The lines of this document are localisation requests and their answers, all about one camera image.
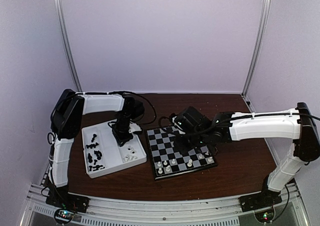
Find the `white compartment tray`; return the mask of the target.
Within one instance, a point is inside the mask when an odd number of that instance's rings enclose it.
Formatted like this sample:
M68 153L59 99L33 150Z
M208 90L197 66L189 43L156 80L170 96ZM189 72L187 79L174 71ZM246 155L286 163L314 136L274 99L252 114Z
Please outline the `white compartment tray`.
M125 143L124 146L118 146L116 139L112 133L111 125L114 121L107 121L92 126L82 128L82 144L83 155L85 162L85 170L87 175L91 178L98 178L108 174L112 174L121 170L125 170L147 161L147 154L138 135L133 134L133 139ZM92 133L97 133L99 142L102 147L102 154L104 158L105 168L99 171L88 172L87 163L85 159L85 142ZM136 150L137 159L133 161L124 162L123 157L128 147L133 147Z

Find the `white king piece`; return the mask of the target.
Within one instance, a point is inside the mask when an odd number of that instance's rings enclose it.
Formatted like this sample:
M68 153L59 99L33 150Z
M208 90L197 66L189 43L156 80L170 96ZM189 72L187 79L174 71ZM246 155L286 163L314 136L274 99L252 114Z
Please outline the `white king piece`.
M192 159L189 159L188 162L187 162L187 167L188 168L192 168L193 167L193 160Z

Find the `black white chess board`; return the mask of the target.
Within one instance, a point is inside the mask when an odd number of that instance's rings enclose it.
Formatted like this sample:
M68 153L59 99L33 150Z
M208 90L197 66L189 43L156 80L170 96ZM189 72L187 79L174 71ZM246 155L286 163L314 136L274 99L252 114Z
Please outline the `black white chess board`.
M170 132L178 132L178 130L172 126L166 127L165 130L161 128L148 129L145 132L150 163L153 169L153 175L155 180L162 180L165 178L171 178L191 172L210 169L218 166L215 159L215 155L209 152L209 156L205 155L205 152L209 151L206 146L200 148L200 152L195 152L194 149L188 152L186 156L183 156L175 147L175 136ZM213 162L208 163L207 158L213 157ZM176 164L172 164L172 159L176 160ZM187 167L189 159L193 160L193 167ZM166 173L163 162L167 161L171 167L171 172ZM162 166L158 167L157 162L161 162ZM162 169L162 174L158 174L158 169Z

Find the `white knight piece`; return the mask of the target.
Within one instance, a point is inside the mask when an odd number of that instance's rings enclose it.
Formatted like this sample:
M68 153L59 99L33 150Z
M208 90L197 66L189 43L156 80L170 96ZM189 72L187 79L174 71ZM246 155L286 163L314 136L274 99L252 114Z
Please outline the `white knight piece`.
M171 172L172 172L172 170L171 170L171 166L170 166L170 165L168 165L168 166L164 167L164 171L165 171L165 173L166 173L166 174L171 173Z

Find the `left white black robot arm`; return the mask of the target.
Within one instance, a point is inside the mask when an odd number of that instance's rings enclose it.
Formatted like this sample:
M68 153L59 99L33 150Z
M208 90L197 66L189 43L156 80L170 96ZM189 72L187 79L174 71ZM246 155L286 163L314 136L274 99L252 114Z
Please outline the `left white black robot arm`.
M72 204L69 194L68 166L74 139L81 130L82 117L99 112L115 112L116 121L111 125L109 141L122 147L134 137L133 120L144 114L144 104L130 92L75 92L65 89L51 115L50 171L48 188L52 199L61 208Z

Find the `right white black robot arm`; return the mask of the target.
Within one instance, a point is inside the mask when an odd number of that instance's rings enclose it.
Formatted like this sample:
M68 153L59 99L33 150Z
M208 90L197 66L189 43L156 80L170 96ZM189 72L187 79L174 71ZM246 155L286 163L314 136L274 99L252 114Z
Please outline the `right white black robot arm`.
M301 167L320 156L320 137L306 103L278 112L222 112L208 119L193 106L169 117L178 129L175 144L182 152L203 145L215 146L247 139L285 138L292 144L280 165L266 178L257 193L259 206L268 206Z

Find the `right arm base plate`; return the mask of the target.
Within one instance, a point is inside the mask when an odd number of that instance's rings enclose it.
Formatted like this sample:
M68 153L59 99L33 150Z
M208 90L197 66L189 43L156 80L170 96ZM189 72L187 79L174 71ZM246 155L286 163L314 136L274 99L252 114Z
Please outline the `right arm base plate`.
M256 211L264 208L280 204L282 198L279 195L270 196L262 193L255 193L250 195L241 196L239 203L242 212Z

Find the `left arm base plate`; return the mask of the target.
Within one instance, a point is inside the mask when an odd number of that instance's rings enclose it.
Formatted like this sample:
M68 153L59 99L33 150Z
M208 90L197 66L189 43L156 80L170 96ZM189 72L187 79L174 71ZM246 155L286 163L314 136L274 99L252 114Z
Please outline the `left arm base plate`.
M57 208L66 209L75 213L86 213L90 199L85 196L68 194L66 198L61 198L58 195L50 194L45 203Z

